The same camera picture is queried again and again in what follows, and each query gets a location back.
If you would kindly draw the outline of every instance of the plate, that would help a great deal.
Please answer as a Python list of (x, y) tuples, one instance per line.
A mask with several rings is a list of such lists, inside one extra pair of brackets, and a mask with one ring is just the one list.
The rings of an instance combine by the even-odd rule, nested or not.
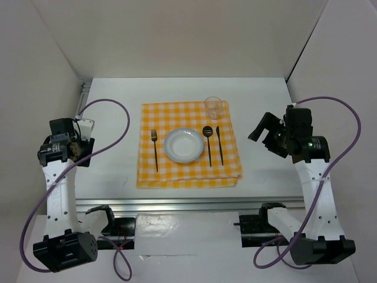
[(166, 155), (175, 162), (188, 163), (196, 160), (204, 149), (201, 135), (190, 128), (179, 128), (171, 131), (165, 138)]

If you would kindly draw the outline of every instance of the wire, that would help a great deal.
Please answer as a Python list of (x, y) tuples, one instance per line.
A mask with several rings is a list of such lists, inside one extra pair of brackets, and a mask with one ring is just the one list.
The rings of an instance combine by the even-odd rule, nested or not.
[(25, 265), (34, 270), (34, 271), (37, 271), (37, 272), (42, 272), (42, 273), (48, 273), (48, 272), (51, 272), (50, 270), (48, 269), (41, 269), (41, 268), (38, 268), (38, 267), (35, 267), (33, 264), (31, 264), (29, 262), (29, 260), (27, 259), (26, 257), (26, 254), (25, 254), (25, 235), (26, 235), (26, 232), (29, 228), (29, 225), (31, 223), (31, 220), (32, 218), (34, 217), (34, 215), (36, 214), (38, 208), (46, 201), (47, 197), (49, 196), (49, 194), (55, 189), (57, 183), (60, 182), (60, 180), (70, 171), (72, 170), (73, 168), (77, 167), (78, 165), (80, 165), (81, 163), (84, 163), (85, 161), (87, 161), (88, 159), (112, 148), (113, 146), (115, 146), (116, 144), (118, 144), (120, 141), (122, 141), (122, 139), (125, 137), (125, 135), (127, 134), (128, 132), (128, 129), (130, 128), (130, 114), (128, 113), (127, 109), (120, 103), (120, 102), (117, 102), (116, 100), (113, 100), (113, 99), (109, 99), (109, 98), (101, 98), (101, 99), (97, 99), (97, 100), (94, 100), (90, 103), (88, 103), (86, 106), (84, 106), (84, 108), (81, 109), (81, 111), (78, 113), (78, 115), (81, 115), (88, 107), (92, 106), (93, 104), (95, 103), (98, 103), (98, 102), (103, 102), (103, 101), (107, 101), (107, 102), (112, 102), (112, 103), (116, 103), (118, 104), (125, 112), (125, 114), (127, 115), (127, 126), (124, 130), (124, 133), (120, 136), (119, 139), (117, 139), (115, 142), (113, 142), (112, 144), (110, 144), (109, 146), (106, 146), (104, 147), (103, 149), (100, 149), (94, 153), (91, 153), (89, 154), (88, 156), (85, 156), (83, 159), (75, 162), (74, 164), (72, 164), (71, 166), (68, 166), (55, 180), (55, 183), (52, 184), (49, 189), (45, 192), (45, 194), (43, 195), (43, 197), (38, 201), (37, 205), (35, 205), (35, 207), (32, 209), (32, 211), (30, 212), (29, 216), (28, 216), (28, 219), (26, 220), (25, 222), (25, 225), (24, 225), (24, 228), (22, 229), (22, 232), (21, 232), (21, 238), (19, 240), (19, 252), (21, 254), (21, 258), (23, 260), (23, 262), (25, 263)]
[(78, 124), (78, 121), (77, 121), (77, 119), (72, 119), (75, 123), (76, 123), (76, 125), (77, 125), (77, 129), (78, 129), (78, 138), (79, 138), (79, 140), (81, 140), (81, 129), (80, 129), (80, 125)]
[[(280, 244), (283, 242), (283, 240), (284, 240), (284, 237), (280, 237), (279, 241), (277, 242), (277, 245), (276, 245), (277, 255), (280, 255)], [(305, 266), (294, 266), (294, 265), (286, 262), (284, 258), (282, 258), (282, 262), (284, 262), (285, 265), (288, 265), (289, 267), (291, 267), (293, 269), (297, 269), (297, 270), (304, 270), (304, 269), (308, 269), (308, 268), (313, 266), (312, 264), (308, 264), (308, 265), (305, 265)]]
[[(105, 240), (105, 241), (107, 241), (107, 242), (109, 242), (109, 243), (110, 243), (110, 244), (111, 244), (111, 245), (117, 250), (117, 251), (115, 252), (115, 254), (114, 254), (114, 257), (113, 257), (113, 267), (114, 267), (114, 271), (115, 271), (115, 273), (117, 274), (117, 276), (118, 276), (121, 280), (126, 281), (126, 282), (129, 281), (129, 280), (131, 280), (131, 278), (132, 278), (132, 268), (131, 268), (131, 265), (130, 265), (130, 263), (128, 262), (127, 258), (125, 257), (125, 255), (122, 253), (122, 250), (121, 250), (121, 248), (122, 248), (125, 244), (131, 242), (131, 240), (129, 240), (129, 241), (125, 241), (125, 242), (122, 243), (120, 246), (117, 246), (112, 240), (110, 240), (110, 239), (108, 239), (108, 238), (106, 238), (106, 237), (104, 237), (104, 236), (99, 236), (99, 238), (100, 238), (100, 239), (103, 239), (103, 240)], [(118, 272), (117, 265), (116, 265), (116, 261), (117, 261), (117, 255), (118, 255), (118, 253), (122, 256), (122, 258), (123, 258), (125, 264), (127, 264), (128, 270), (130, 271), (130, 275), (128, 276), (128, 278), (124, 278), (124, 277)]]
[[(343, 100), (341, 99), (338, 99), (338, 98), (335, 98), (335, 97), (330, 97), (330, 96), (317, 96), (317, 97), (311, 97), (311, 98), (307, 98), (307, 99), (304, 99), (304, 100), (300, 100), (298, 101), (296, 104), (302, 104), (304, 102), (308, 102), (308, 101), (312, 101), (312, 100), (318, 100), (318, 99), (326, 99), (326, 100), (333, 100), (333, 101), (337, 101), (341, 104), (343, 104), (345, 107), (347, 107), (351, 112), (352, 114), (355, 116), (355, 119), (356, 119), (356, 122), (358, 124), (358, 130), (356, 132), (356, 136), (354, 138), (354, 140), (352, 141), (352, 143), (346, 148), (346, 150), (344, 152), (342, 152), (330, 165), (329, 167), (325, 170), (325, 172), (323, 173), (323, 178), (326, 178), (327, 175), (329, 174), (329, 172), (331, 171), (331, 169), (347, 154), (350, 152), (350, 150), (355, 146), (355, 144), (358, 142), (359, 138), (360, 138), (360, 135), (361, 135), (361, 120), (360, 120), (360, 117), (359, 115), (357, 114), (357, 112), (349, 105), (347, 104), (346, 102), (344, 102)], [(259, 268), (259, 269), (265, 269), (265, 268), (270, 268), (271, 266), (274, 266), (275, 264), (277, 264), (279, 261), (283, 260), (284, 256), (292, 249), (292, 247), (296, 244), (297, 240), (299, 239), (299, 237), (301, 236), (302, 234), (302, 231), (304, 230), (306, 224), (308, 223), (313, 211), (314, 211), (314, 208), (317, 204), (317, 201), (319, 199), (319, 195), (321, 193), (321, 190), (323, 188), (323, 180), (320, 181), (319, 183), (319, 186), (318, 186), (318, 189), (317, 189), (317, 192), (315, 194), (315, 197), (313, 199), (313, 202), (312, 202), (312, 205), (310, 206), (306, 216), (305, 216), (305, 219), (304, 221), (302, 222), (301, 224), (301, 227), (299, 228), (299, 230), (297, 231), (297, 233), (294, 235), (294, 237), (292, 238), (292, 240), (290, 241), (290, 243), (288, 244), (287, 248), (281, 253), (281, 254), (278, 254), (278, 257), (276, 259), (274, 259), (272, 262), (268, 263), (268, 264), (264, 264), (264, 265), (259, 265), (257, 263), (257, 257), (259, 255), (259, 253), (268, 245), (270, 245), (271, 243), (275, 243), (277, 241), (280, 241), (280, 238), (276, 238), (276, 239), (272, 239), (271, 241), (269, 242), (266, 242), (264, 243), (257, 251), (256, 253), (254, 254), (254, 259), (253, 259), (253, 263), (254, 263), (254, 266), (256, 268)]]

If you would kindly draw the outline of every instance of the white table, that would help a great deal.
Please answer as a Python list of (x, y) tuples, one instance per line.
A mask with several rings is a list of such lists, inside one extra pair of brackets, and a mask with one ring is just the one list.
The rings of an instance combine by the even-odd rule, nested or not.
[[(136, 171), (141, 104), (166, 101), (200, 101), (208, 96), (227, 100), (243, 178), (236, 187), (220, 189), (137, 189)], [(92, 159), (89, 168), (79, 168), (77, 199), (204, 199), (253, 198), (264, 200), (302, 199), (299, 178), (291, 159), (269, 152), (261, 137), (248, 140), (264, 113), (282, 117), (291, 103), (283, 78), (96, 78), (87, 102), (111, 98), (130, 112), (131, 126), (124, 140)], [(94, 150), (115, 141), (124, 131), (126, 116), (119, 106), (99, 103), (85, 111), (95, 120)]]

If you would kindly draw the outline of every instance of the yellow checkered tablecloth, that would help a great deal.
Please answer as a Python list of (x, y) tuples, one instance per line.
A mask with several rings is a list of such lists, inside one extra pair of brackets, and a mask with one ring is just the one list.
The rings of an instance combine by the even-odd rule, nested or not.
[[(212, 167), (209, 164), (207, 139), (201, 156), (190, 163), (176, 163), (164, 151), (164, 139), (174, 129), (188, 127), (202, 135), (204, 126), (213, 129), (210, 137)], [(224, 166), (221, 165), (216, 127), (220, 127)], [(158, 172), (154, 158), (151, 130), (157, 130)], [(203, 188), (234, 186), (242, 175), (236, 138), (229, 115), (229, 105), (223, 107), (217, 120), (206, 117), (203, 101), (143, 104), (141, 109), (138, 152), (137, 187), (142, 188)]]

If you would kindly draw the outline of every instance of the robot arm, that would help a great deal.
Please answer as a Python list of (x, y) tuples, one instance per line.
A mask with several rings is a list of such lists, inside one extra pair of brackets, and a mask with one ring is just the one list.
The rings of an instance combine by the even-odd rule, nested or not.
[[(38, 152), (47, 189), (74, 162), (92, 153), (94, 139), (91, 120), (50, 121), (52, 135)], [(88, 167), (90, 160), (80, 166)], [(90, 209), (80, 224), (75, 205), (75, 174), (70, 170), (47, 199), (47, 222), (43, 241), (35, 243), (33, 253), (52, 272), (62, 271), (97, 259), (97, 238), (104, 227), (113, 226), (114, 215), (108, 206)]]
[[(324, 137), (312, 136), (311, 124), (309, 109), (288, 106), (283, 120), (266, 113), (249, 139), (257, 141), (267, 129), (269, 132), (262, 141), (267, 149), (283, 158), (291, 155), (300, 177), (306, 211), (315, 198), (319, 182), (324, 181), (313, 214), (290, 253), (298, 265), (336, 264), (352, 255), (356, 248), (354, 241), (345, 238), (340, 226), (330, 176), (322, 177), (330, 164), (328, 143)], [(263, 204), (260, 216), (287, 240), (301, 227), (281, 203)]]

